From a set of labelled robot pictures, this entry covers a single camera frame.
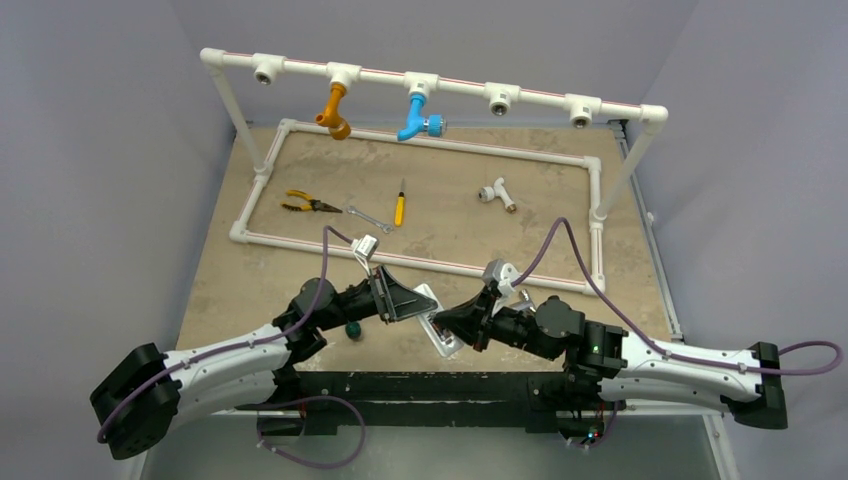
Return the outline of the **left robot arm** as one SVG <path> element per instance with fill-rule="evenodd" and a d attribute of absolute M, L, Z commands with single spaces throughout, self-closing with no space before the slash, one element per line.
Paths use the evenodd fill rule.
<path fill-rule="evenodd" d="M 337 291 L 327 280 L 304 283 L 287 309 L 239 337 L 189 350 L 133 349 L 95 388 L 97 440 L 114 459 L 151 448 L 170 431 L 231 408 L 284 409 L 304 398 L 295 369 L 323 349 L 323 334 L 370 317 L 390 324 L 429 314 L 437 301 L 399 283 L 379 266 Z"/>

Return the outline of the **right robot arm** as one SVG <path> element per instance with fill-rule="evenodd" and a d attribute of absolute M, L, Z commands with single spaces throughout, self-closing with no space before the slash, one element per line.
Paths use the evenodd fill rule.
<path fill-rule="evenodd" d="M 631 331 L 588 319 L 556 295 L 516 309 L 500 305 L 488 289 L 433 320 L 478 352 L 495 341 L 562 361 L 557 379 L 530 388 L 544 405 L 599 408 L 657 400 L 727 412 L 752 428 L 788 426 L 782 381 L 774 372 L 779 356 L 770 343 L 736 351 L 662 341 L 650 346 Z"/>

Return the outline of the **white AC remote control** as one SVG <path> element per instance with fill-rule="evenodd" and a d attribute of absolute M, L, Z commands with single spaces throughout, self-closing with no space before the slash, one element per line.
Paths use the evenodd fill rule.
<path fill-rule="evenodd" d="M 442 312 L 444 307 L 430 286 L 426 283 L 422 283 L 416 286 L 414 291 L 435 302 L 435 307 L 425 313 L 418 314 L 416 319 L 435 346 L 439 355 L 443 358 L 451 357 L 461 350 L 465 346 L 465 343 L 455 336 L 450 330 L 436 324 L 435 316 L 437 313 Z"/>

